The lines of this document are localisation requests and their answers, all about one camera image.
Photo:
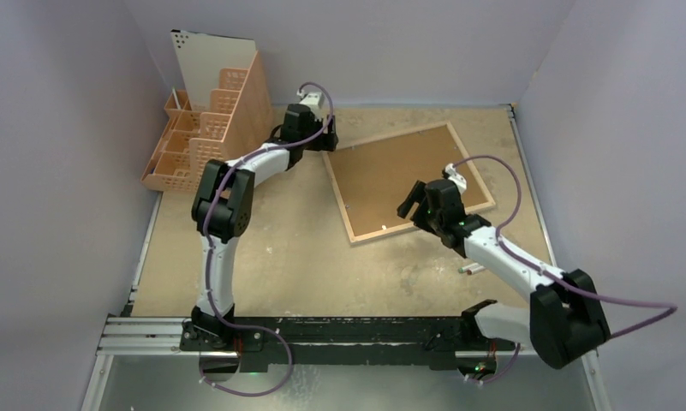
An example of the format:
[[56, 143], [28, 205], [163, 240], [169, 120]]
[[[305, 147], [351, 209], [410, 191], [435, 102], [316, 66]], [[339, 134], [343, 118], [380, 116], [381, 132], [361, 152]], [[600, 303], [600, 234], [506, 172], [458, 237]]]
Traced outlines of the orange plastic file organizer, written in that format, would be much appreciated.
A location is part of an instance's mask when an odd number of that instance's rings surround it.
[[169, 120], [140, 179], [146, 188], [194, 192], [209, 160], [242, 157], [269, 138], [274, 112], [260, 52], [248, 68], [219, 71], [210, 104], [194, 108], [184, 90], [168, 97]]

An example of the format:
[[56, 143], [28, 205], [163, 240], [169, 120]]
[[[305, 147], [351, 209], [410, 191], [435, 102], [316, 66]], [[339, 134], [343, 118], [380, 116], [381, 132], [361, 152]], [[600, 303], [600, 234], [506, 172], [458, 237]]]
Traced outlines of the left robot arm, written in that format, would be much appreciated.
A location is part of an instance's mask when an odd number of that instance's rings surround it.
[[282, 124], [257, 149], [232, 160], [209, 160], [191, 209], [202, 244], [199, 295], [191, 323], [212, 349], [228, 348], [240, 329], [234, 320], [236, 249], [251, 222], [254, 190], [293, 168], [306, 151], [337, 148], [335, 115], [318, 117], [304, 104], [287, 107]]

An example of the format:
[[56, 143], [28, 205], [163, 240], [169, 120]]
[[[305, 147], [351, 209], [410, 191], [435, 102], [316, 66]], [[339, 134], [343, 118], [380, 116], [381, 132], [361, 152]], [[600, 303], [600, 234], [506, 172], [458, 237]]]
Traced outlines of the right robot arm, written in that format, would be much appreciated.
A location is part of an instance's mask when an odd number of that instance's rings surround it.
[[417, 181], [397, 215], [528, 299], [526, 309], [498, 302], [475, 309], [473, 318], [460, 326], [462, 341], [470, 348], [504, 339], [532, 348], [548, 366], [561, 369], [611, 340], [594, 280], [585, 271], [563, 271], [535, 259], [488, 220], [466, 212], [454, 182]]

